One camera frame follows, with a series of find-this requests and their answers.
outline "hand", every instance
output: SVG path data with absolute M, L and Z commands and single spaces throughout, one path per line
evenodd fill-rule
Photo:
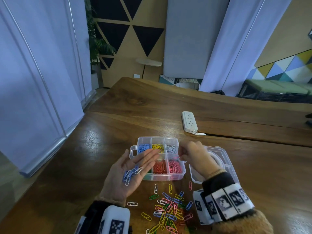
M 180 160 L 187 161 L 205 180 L 220 169 L 201 142 L 180 142 L 178 154 Z
M 133 159 L 129 159 L 129 151 L 126 149 L 118 161 L 111 166 L 104 181 L 103 189 L 96 199 L 124 207 L 127 197 L 138 188 L 143 177 L 154 166 L 155 161 L 159 157 L 158 153 L 158 149 L 147 149 Z M 129 185 L 126 186 L 123 181 L 124 173 L 135 168 L 135 165 L 138 165 L 139 168 L 143 167 L 143 170 L 136 175 L 133 174 Z

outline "brown fuzzy sleeve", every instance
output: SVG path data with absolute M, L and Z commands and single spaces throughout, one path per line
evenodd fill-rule
M 273 227 L 264 214 L 256 210 L 252 216 L 213 224 L 213 232 L 219 234 L 273 234 Z

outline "gray panel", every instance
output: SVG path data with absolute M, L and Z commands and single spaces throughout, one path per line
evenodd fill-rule
M 163 64 L 166 77 L 204 77 L 228 3 L 229 0 L 168 0 Z

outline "power strip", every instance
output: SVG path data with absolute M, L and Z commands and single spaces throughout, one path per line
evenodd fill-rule
M 204 133 L 197 133 L 198 127 L 192 112 L 182 112 L 182 120 L 185 132 L 192 133 L 194 135 L 206 135 Z

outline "potted plant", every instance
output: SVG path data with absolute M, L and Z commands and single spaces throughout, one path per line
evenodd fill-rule
M 85 13 L 87 16 L 87 25 L 89 33 L 89 49 L 90 49 L 90 62 L 91 62 L 91 83 L 92 89 L 99 87 L 97 72 L 94 70 L 99 67 L 99 54 L 112 55 L 116 53 L 116 49 L 105 42 L 104 39 L 96 38 L 96 23 L 93 19 L 92 12 L 95 12 L 91 6 L 90 0 L 85 0 Z

